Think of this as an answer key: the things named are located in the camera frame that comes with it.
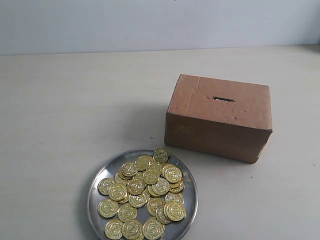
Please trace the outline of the gold coin left lower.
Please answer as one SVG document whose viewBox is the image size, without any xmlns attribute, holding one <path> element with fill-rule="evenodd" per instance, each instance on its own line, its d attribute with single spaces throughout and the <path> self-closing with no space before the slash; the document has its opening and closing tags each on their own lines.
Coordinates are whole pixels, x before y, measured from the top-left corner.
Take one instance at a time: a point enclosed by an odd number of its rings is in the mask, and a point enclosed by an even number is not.
<svg viewBox="0 0 320 240">
<path fill-rule="evenodd" d="M 97 205 L 97 212 L 106 219 L 114 217 L 118 213 L 118 210 L 119 204 L 110 198 L 101 200 Z"/>
</svg>

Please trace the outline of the gold coin lower centre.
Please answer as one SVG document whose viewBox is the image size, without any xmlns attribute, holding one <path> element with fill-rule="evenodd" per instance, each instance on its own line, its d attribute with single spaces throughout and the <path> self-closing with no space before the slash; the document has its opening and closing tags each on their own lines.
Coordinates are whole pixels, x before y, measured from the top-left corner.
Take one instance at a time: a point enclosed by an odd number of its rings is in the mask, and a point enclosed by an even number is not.
<svg viewBox="0 0 320 240">
<path fill-rule="evenodd" d="M 129 220 L 134 220 L 138 215 L 138 210 L 132 207 L 129 203 L 125 203 L 118 209 L 118 219 L 122 222 L 127 222 Z"/>
</svg>

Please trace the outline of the gold coin bottom right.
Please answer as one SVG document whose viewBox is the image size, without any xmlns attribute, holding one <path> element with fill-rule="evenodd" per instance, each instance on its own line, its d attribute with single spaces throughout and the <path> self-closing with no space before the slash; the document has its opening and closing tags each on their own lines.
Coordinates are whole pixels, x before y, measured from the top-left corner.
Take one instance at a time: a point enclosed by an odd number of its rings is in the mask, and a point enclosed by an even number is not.
<svg viewBox="0 0 320 240">
<path fill-rule="evenodd" d="M 165 228 L 166 226 L 155 217 L 150 217 L 143 224 L 142 233 L 147 240 L 158 240 L 164 234 Z"/>
</svg>

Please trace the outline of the gold coin bottom edge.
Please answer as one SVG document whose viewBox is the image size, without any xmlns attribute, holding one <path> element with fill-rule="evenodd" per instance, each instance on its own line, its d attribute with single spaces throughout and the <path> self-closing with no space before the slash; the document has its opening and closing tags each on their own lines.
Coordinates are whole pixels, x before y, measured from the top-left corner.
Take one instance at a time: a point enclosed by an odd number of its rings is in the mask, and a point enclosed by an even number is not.
<svg viewBox="0 0 320 240">
<path fill-rule="evenodd" d="M 122 235 L 127 240 L 136 240 L 141 235 L 142 228 L 143 226 L 138 220 L 128 220 L 122 225 Z"/>
</svg>

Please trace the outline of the gold coin far left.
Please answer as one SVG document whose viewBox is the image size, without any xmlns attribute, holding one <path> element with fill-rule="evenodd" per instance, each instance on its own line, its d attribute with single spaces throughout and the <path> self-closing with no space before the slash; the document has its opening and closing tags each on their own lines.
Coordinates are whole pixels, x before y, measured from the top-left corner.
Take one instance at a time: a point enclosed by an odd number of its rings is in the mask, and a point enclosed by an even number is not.
<svg viewBox="0 0 320 240">
<path fill-rule="evenodd" d="M 97 186 L 97 189 L 99 193 L 103 196 L 109 195 L 109 189 L 112 185 L 114 185 L 116 182 L 112 178 L 103 178 Z"/>
</svg>

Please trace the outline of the dark gold coin centre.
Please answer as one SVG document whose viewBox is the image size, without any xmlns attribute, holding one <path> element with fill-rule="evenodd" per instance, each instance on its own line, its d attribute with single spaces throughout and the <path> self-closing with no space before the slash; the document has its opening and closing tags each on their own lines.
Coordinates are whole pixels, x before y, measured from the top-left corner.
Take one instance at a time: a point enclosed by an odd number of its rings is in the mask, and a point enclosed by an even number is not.
<svg viewBox="0 0 320 240">
<path fill-rule="evenodd" d="M 143 172 L 142 179 L 145 184 L 147 185 L 154 185 L 159 181 L 160 175 L 158 174 L 158 171 L 155 169 L 146 169 Z"/>
</svg>

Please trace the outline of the brown cardboard slotted box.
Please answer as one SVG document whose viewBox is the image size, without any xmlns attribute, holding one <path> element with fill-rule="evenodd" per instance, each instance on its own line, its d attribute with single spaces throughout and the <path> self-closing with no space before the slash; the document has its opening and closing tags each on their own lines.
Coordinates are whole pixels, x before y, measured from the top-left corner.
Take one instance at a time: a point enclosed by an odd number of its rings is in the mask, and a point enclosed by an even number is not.
<svg viewBox="0 0 320 240">
<path fill-rule="evenodd" d="M 179 76 L 165 116 L 166 145 L 254 164 L 272 132 L 269 86 Z"/>
</svg>

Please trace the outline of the gold coin right lower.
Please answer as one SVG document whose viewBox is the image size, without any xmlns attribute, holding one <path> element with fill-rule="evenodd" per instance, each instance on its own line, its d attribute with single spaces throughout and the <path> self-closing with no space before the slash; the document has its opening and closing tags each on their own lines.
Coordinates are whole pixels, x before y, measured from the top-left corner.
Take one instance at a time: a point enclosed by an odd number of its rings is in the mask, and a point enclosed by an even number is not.
<svg viewBox="0 0 320 240">
<path fill-rule="evenodd" d="M 164 205 L 165 216 L 174 222 L 179 222 L 186 217 L 186 209 L 183 204 L 170 201 Z"/>
</svg>

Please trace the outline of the gold coin bottom left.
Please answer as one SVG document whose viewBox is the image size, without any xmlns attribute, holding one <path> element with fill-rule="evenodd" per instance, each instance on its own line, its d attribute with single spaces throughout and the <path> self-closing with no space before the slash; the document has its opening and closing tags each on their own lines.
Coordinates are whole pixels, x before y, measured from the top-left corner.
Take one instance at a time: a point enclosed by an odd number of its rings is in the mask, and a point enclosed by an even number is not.
<svg viewBox="0 0 320 240">
<path fill-rule="evenodd" d="M 110 240 L 119 240 L 123 237 L 122 227 L 124 223 L 119 219 L 110 220 L 104 228 L 106 237 Z"/>
</svg>

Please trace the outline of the gold coin centre upper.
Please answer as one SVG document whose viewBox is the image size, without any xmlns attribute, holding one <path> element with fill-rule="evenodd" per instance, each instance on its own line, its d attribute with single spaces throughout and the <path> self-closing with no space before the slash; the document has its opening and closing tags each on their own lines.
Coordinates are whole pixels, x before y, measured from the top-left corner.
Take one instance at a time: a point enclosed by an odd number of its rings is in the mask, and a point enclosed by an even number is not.
<svg viewBox="0 0 320 240">
<path fill-rule="evenodd" d="M 165 178 L 160 177 L 157 183 L 153 184 L 151 188 L 155 194 L 162 196 L 170 190 L 170 183 Z"/>
</svg>

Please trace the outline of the gold coin right stack top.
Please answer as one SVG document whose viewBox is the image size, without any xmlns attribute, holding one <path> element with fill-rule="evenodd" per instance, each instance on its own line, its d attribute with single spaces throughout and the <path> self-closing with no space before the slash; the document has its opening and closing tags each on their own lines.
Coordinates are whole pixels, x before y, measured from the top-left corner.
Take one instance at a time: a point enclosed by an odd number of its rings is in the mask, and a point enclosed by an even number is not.
<svg viewBox="0 0 320 240">
<path fill-rule="evenodd" d="M 173 164 L 165 164 L 162 168 L 162 176 L 169 183 L 177 183 L 182 180 L 183 174 L 182 171 Z"/>
</svg>

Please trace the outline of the gold coin edge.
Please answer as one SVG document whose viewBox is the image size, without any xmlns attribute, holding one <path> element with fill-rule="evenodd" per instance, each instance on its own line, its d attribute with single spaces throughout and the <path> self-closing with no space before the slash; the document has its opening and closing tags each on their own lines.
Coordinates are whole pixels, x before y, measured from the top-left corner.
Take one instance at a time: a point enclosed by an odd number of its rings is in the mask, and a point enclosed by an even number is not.
<svg viewBox="0 0 320 240">
<path fill-rule="evenodd" d="M 166 148 L 159 147 L 153 152 L 153 159 L 159 163 L 166 163 L 169 159 L 169 153 Z"/>
<path fill-rule="evenodd" d="M 136 240 L 141 235 L 142 228 L 143 226 L 138 220 L 128 220 L 122 225 L 122 235 L 127 240 Z"/>
</svg>

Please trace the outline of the round steel plate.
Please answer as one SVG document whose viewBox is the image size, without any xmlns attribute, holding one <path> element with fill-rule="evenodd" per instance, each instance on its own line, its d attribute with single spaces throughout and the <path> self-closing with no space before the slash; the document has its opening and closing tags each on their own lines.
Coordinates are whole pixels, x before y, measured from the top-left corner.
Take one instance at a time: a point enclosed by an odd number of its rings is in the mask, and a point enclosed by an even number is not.
<svg viewBox="0 0 320 240">
<path fill-rule="evenodd" d="M 105 225 L 109 222 L 108 218 L 104 218 L 98 213 L 98 203 L 106 198 L 106 196 L 101 195 L 98 191 L 99 182 L 104 178 L 113 178 L 121 165 L 125 162 L 132 162 L 140 155 L 152 155 L 152 153 L 153 151 L 149 149 L 134 149 L 122 152 L 109 158 L 97 172 L 88 190 L 86 203 L 87 219 L 96 235 L 94 237 L 95 239 L 107 239 L 104 230 Z M 198 190 L 193 175 L 180 159 L 169 154 L 168 162 L 176 165 L 183 173 L 184 189 L 182 195 L 184 197 L 186 217 L 181 221 L 172 222 L 166 225 L 161 239 L 180 240 L 188 232 L 196 217 L 198 210 Z"/>
</svg>

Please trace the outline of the gold coin left upper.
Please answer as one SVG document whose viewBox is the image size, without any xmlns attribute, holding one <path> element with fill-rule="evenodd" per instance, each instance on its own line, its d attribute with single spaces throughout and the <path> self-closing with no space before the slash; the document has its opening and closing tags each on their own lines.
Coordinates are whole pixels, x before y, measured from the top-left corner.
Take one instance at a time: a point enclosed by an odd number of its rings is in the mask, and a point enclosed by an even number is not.
<svg viewBox="0 0 320 240">
<path fill-rule="evenodd" d="M 121 183 L 113 184 L 108 190 L 108 196 L 116 202 L 123 200 L 126 197 L 127 193 L 128 190 L 126 185 Z"/>
</svg>

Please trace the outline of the gold coin right middle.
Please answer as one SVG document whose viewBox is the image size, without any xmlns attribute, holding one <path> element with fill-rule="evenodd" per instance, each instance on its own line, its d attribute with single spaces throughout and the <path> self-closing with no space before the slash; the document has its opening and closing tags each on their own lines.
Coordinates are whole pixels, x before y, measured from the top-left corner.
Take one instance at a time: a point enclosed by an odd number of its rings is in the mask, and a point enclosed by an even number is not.
<svg viewBox="0 0 320 240">
<path fill-rule="evenodd" d="M 155 216 L 158 207 L 164 204 L 165 201 L 161 197 L 152 197 L 147 203 L 147 211 L 151 216 Z"/>
</svg>

